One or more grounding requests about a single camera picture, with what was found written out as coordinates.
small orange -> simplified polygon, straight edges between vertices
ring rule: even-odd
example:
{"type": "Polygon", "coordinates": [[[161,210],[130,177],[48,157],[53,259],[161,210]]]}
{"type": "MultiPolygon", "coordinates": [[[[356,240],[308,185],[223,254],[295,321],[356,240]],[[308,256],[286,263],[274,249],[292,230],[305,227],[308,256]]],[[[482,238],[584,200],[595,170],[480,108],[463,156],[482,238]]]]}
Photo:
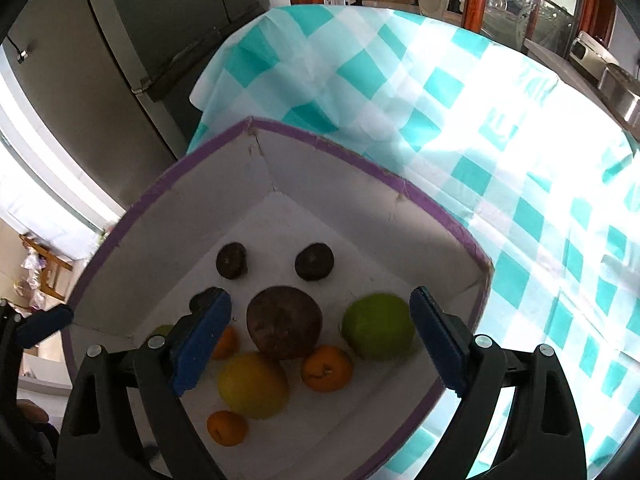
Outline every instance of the small orange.
{"type": "Polygon", "coordinates": [[[240,349],[238,332],[231,325],[227,325],[225,331],[218,339],[216,347],[213,349],[211,358],[216,361],[228,359],[240,349]]]}
{"type": "Polygon", "coordinates": [[[207,419],[207,431],[220,446],[237,446],[246,437],[249,424],[237,413],[215,412],[207,419]]]}
{"type": "Polygon", "coordinates": [[[337,346],[321,345],[302,363],[303,383],[316,392],[334,392],[344,388],[353,376],[353,362],[337,346]]]}

tablecloth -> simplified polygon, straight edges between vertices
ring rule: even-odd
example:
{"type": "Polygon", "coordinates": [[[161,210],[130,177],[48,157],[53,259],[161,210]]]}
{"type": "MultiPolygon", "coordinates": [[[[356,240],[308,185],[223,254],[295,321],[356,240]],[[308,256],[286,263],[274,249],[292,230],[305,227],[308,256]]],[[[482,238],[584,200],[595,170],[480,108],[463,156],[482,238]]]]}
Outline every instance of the tablecloth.
{"type": "MultiPolygon", "coordinates": [[[[247,116],[370,158],[430,194],[495,264],[478,333],[558,352],[589,477],[640,415],[640,160],[597,106],[519,52],[388,9],[292,6],[236,32],[191,95],[190,150],[247,116]]],[[[488,468],[504,390],[473,474],[488,468]]],[[[457,405],[447,392],[376,478],[412,480],[457,405]]]]}

kitchen appliance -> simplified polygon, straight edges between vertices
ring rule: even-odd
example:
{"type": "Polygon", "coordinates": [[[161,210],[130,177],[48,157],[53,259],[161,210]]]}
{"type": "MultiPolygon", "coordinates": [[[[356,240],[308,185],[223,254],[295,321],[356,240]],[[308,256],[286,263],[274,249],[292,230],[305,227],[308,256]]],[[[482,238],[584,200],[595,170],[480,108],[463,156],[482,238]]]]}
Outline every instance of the kitchen appliance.
{"type": "Polygon", "coordinates": [[[598,90],[613,116],[640,139],[640,82],[621,66],[606,65],[598,90]]]}
{"type": "Polygon", "coordinates": [[[618,64],[606,48],[583,30],[571,46],[569,62],[593,85],[597,85],[602,78],[607,63],[618,64]]]}

green lime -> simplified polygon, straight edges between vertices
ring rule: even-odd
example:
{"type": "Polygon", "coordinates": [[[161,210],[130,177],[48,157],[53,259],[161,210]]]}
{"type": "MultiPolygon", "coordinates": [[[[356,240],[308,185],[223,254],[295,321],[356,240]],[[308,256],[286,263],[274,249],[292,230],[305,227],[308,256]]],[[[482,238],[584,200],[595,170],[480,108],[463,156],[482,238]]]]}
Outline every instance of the green lime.
{"type": "Polygon", "coordinates": [[[173,328],[174,326],[172,324],[156,326],[156,328],[153,329],[151,334],[149,334],[149,337],[153,335],[161,335],[161,336],[167,337],[169,335],[169,332],[171,332],[173,328]]]}
{"type": "Polygon", "coordinates": [[[377,292],[351,303],[340,332],[363,359],[386,361],[409,354],[415,326],[404,300],[377,292]]]}

cable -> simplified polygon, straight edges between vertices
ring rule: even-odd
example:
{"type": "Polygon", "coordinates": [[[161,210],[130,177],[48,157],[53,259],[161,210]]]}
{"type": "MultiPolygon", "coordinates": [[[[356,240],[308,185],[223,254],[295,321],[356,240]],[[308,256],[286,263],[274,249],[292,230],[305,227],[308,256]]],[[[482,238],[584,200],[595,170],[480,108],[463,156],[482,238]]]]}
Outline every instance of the cable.
{"type": "Polygon", "coordinates": [[[7,40],[9,41],[9,43],[11,43],[14,46],[15,51],[20,54],[21,50],[18,48],[18,46],[15,44],[14,40],[11,39],[11,37],[9,37],[9,35],[6,35],[7,40]]]}
{"type": "Polygon", "coordinates": [[[27,50],[21,50],[19,46],[17,46],[15,44],[15,41],[12,40],[9,35],[6,35],[7,40],[9,41],[9,43],[11,43],[12,47],[15,49],[15,53],[18,55],[17,60],[18,60],[18,64],[22,64],[24,63],[24,60],[27,59],[29,53],[27,52],[27,50]]]}

